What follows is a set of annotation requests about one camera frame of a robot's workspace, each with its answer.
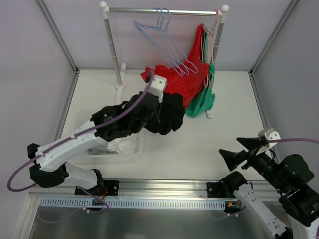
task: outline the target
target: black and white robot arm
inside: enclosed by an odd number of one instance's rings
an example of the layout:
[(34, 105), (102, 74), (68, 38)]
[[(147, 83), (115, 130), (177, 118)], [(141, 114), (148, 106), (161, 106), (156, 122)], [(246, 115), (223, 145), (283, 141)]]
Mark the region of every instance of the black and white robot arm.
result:
[(102, 123), (114, 119), (128, 109), (140, 97), (134, 95), (130, 101), (117, 106), (106, 106), (74, 132), (50, 144), (28, 146), (28, 157), (33, 159), (39, 155), (30, 167), (30, 178), (40, 187), (48, 188), (60, 184), (80, 186), (94, 195), (104, 190), (104, 182), (99, 170), (86, 170), (67, 162), (79, 153), (94, 146), (105, 144), (116, 138), (138, 133), (148, 122), (158, 120), (166, 79), (155, 75), (152, 84), (142, 101), (126, 116), (108, 126), (96, 128)]
[(291, 230), (279, 221), (261, 202), (246, 179), (237, 171), (226, 176), (217, 185), (216, 191), (235, 196), (250, 212), (257, 216), (259, 223), (269, 238), (315, 239), (319, 228), (319, 194), (307, 183), (314, 178), (304, 159), (297, 154), (287, 156), (277, 164), (266, 151), (275, 143), (269, 140), (280, 139), (278, 132), (265, 129), (257, 138), (237, 138), (248, 152), (239, 153), (219, 150), (230, 171), (246, 161), (242, 169), (253, 167), (281, 194), (279, 202), (290, 217)]

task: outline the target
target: white end cap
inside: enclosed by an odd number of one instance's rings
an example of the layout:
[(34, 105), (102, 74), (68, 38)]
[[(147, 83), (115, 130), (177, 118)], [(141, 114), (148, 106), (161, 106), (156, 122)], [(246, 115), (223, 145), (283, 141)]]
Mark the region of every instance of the white end cap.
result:
[(110, 11), (109, 11), (109, 7), (108, 7), (108, 5), (106, 4), (106, 2), (104, 2), (104, 1), (100, 2), (100, 8), (101, 8), (101, 10), (102, 10), (103, 18), (104, 18), (104, 19), (108, 19), (108, 18), (109, 18), (108, 13), (109, 13)]
[(219, 23), (225, 23), (228, 11), (229, 11), (229, 6), (228, 5), (223, 5), (221, 7), (221, 13), (222, 14), (221, 14), (221, 16), (219, 18)]

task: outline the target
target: black cloth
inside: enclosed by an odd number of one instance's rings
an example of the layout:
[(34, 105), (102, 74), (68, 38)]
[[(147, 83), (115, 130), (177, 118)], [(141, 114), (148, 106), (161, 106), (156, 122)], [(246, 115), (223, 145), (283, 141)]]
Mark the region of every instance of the black cloth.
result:
[(171, 130), (176, 131), (181, 127), (184, 114), (183, 96), (164, 92), (159, 120), (146, 124), (145, 128), (150, 132), (166, 135)]

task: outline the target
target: white table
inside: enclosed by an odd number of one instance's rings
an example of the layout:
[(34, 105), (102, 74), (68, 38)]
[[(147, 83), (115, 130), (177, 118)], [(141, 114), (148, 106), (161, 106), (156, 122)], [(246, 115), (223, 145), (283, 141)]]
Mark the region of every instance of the white table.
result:
[[(142, 70), (127, 70), (122, 100), (143, 90)], [(116, 77), (113, 70), (81, 70), (72, 98), (63, 135), (75, 128), (79, 112), (98, 111), (115, 103)], [(213, 119), (206, 114), (184, 116), (182, 127), (168, 135), (143, 129), (141, 153), (117, 157), (76, 157), (71, 163), (96, 168), (106, 178), (219, 180), (229, 170), (219, 149), (240, 151), (237, 137), (257, 137), (263, 129), (247, 72), (217, 71)], [(252, 168), (237, 169), (247, 180), (264, 179)]]

